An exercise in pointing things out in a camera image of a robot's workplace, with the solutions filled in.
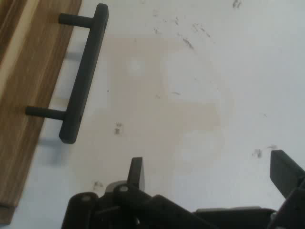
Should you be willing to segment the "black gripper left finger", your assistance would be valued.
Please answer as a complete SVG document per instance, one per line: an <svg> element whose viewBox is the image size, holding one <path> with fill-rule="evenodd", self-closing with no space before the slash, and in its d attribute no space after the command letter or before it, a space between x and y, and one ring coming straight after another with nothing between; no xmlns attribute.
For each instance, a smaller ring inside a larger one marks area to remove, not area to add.
<svg viewBox="0 0 305 229"><path fill-rule="evenodd" d="M127 180L115 182L102 196L74 195L63 229L208 229L210 224L161 195L144 192L143 159L134 157Z"/></svg>

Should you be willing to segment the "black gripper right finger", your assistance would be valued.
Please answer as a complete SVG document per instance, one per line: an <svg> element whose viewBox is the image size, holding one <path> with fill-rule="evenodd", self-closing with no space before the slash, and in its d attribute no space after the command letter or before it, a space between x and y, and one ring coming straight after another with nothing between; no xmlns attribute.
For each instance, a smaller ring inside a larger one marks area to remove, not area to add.
<svg viewBox="0 0 305 229"><path fill-rule="evenodd" d="M285 198L269 229L305 227L305 171L283 150L271 151L270 179Z"/></svg>

